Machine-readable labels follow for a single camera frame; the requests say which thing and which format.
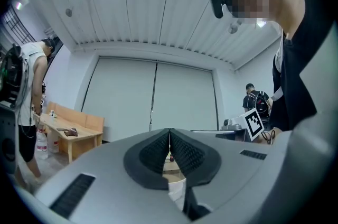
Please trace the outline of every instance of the wooden bench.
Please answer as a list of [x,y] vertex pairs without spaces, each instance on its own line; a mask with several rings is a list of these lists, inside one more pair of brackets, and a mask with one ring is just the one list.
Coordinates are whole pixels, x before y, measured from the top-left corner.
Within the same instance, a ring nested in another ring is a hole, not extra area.
[[[50,118],[49,112],[54,110],[57,118]],[[59,151],[68,154],[69,163],[81,154],[102,144],[104,118],[85,114],[70,108],[49,102],[47,114],[40,116],[40,124],[46,125],[59,136]],[[72,128],[78,131],[78,136],[67,137],[57,128]]]

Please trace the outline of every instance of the black shirt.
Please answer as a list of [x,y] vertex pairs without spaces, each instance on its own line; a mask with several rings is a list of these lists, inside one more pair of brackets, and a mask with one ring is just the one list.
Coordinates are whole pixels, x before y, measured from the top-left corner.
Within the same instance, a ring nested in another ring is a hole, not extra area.
[[270,123],[283,131],[316,113],[315,105],[299,74],[325,40],[333,18],[322,0],[305,0],[305,14],[291,40],[284,37],[281,73],[273,61],[274,92],[281,86],[284,95],[274,101]]
[[258,96],[258,94],[261,93],[263,94],[263,98],[264,100],[268,100],[269,99],[269,96],[263,92],[263,91],[251,91],[250,94],[246,95],[243,99],[243,108],[247,108],[247,109],[253,109],[254,106],[252,104],[252,102],[256,99],[256,97]]

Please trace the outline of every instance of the white tank top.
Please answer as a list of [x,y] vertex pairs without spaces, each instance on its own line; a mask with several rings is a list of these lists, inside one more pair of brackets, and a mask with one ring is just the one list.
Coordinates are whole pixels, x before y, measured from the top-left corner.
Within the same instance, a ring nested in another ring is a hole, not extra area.
[[35,120],[32,112],[32,85],[34,78],[34,64],[37,58],[46,56],[42,47],[37,43],[27,43],[21,46],[25,58],[28,58],[29,73],[23,103],[18,115],[18,124],[23,126],[35,125]]

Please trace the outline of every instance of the vent slot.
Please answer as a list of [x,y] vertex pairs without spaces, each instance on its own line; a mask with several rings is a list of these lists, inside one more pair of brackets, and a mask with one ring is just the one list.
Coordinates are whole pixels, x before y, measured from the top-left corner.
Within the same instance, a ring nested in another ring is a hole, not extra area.
[[249,150],[243,150],[242,152],[240,152],[240,154],[260,160],[264,160],[267,156],[267,154],[257,153]]
[[68,219],[94,180],[93,176],[80,174],[54,201],[50,209]]

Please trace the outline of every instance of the hand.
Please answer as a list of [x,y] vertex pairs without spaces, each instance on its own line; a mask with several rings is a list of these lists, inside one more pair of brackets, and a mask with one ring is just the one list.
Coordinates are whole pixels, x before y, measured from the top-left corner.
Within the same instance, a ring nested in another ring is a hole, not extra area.
[[[274,127],[269,132],[267,132],[265,135],[266,135],[267,138],[271,138],[271,135],[272,135],[273,141],[274,141],[275,138],[277,137],[277,135],[280,134],[281,132],[282,132],[282,130],[280,130],[278,127]],[[267,144],[267,141],[263,138],[262,134],[259,134],[259,136],[257,136],[253,140],[253,142]]]
[[267,102],[268,102],[270,109],[272,109],[274,101],[271,99],[271,97],[267,100]]

